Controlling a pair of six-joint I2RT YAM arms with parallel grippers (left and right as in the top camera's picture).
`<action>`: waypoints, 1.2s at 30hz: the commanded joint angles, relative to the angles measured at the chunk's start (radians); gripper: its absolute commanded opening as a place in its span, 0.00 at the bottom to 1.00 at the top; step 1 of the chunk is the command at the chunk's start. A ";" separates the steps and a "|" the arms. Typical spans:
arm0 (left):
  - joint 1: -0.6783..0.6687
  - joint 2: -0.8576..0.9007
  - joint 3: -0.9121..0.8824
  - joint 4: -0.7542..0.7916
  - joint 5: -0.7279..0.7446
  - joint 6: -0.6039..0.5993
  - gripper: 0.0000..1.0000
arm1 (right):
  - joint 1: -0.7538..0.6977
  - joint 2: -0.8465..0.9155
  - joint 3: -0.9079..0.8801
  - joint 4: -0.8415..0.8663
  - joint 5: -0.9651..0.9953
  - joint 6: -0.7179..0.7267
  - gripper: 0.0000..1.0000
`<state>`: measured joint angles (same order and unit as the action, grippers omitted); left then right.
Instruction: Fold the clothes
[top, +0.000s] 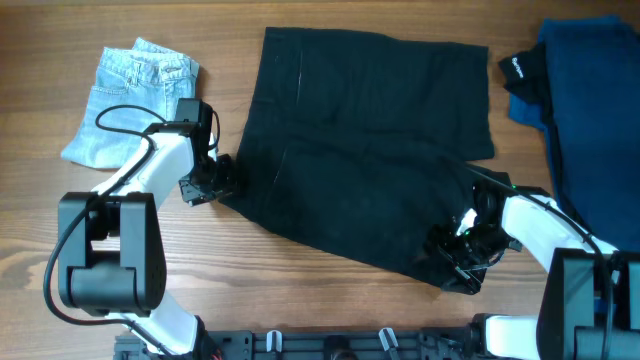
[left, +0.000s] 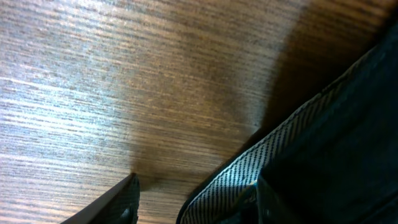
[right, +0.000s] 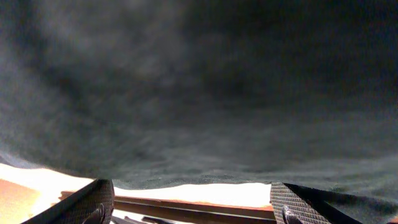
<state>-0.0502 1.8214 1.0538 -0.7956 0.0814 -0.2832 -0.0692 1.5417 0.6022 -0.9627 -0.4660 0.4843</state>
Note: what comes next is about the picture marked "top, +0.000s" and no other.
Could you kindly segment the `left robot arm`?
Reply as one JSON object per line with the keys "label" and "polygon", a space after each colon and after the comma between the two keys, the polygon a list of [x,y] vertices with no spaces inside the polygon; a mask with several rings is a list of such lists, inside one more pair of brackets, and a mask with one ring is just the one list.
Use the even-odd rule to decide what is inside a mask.
{"label": "left robot arm", "polygon": [[173,187],[190,206],[233,191],[232,160],[216,153],[219,117],[205,102],[181,98],[173,120],[137,135],[139,149],[109,180],[60,200],[45,303],[70,324],[126,327],[129,335],[114,346],[117,359],[220,359],[203,321],[166,290],[157,215]]}

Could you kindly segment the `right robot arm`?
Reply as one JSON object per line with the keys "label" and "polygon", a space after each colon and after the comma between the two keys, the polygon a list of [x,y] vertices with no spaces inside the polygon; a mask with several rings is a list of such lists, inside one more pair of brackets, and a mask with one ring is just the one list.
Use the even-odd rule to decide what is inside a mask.
{"label": "right robot arm", "polygon": [[417,341],[427,358],[638,358],[638,254],[598,239],[542,191],[475,176],[475,209],[456,230],[435,229],[429,252],[475,290],[506,249],[522,246],[548,274],[541,307],[531,316],[477,314],[463,328],[425,329]]}

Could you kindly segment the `black shorts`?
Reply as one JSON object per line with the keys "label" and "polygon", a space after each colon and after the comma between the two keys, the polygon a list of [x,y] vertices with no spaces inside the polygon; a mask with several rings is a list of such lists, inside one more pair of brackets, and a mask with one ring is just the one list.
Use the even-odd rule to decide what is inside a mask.
{"label": "black shorts", "polygon": [[269,27],[224,204],[292,241],[436,286],[435,225],[475,209],[494,156],[489,51]]}

